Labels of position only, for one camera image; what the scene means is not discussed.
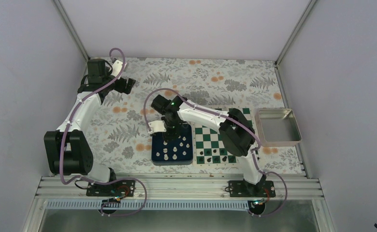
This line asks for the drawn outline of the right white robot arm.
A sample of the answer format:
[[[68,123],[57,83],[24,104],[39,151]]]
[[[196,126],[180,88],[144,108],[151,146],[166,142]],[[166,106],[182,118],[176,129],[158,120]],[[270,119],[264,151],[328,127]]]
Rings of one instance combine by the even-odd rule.
[[[162,117],[160,120],[145,122],[149,135],[162,132],[167,141],[179,136],[180,128],[185,122],[208,127],[221,136],[224,148],[238,158],[247,194],[257,197],[263,192],[266,174],[258,167],[256,158],[261,142],[241,110],[211,109],[181,95],[172,100],[158,95],[151,107]]]

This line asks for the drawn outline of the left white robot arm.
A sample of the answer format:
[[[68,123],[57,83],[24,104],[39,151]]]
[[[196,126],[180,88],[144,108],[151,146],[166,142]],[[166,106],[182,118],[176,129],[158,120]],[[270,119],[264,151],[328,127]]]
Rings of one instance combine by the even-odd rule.
[[[135,80],[123,78],[127,63],[96,58],[87,62],[88,73],[77,90],[76,102],[65,121],[44,135],[48,165],[52,174],[74,174],[76,180],[99,182],[99,190],[107,196],[117,192],[113,170],[94,163],[91,148],[84,135],[95,112],[111,91],[130,94]]]

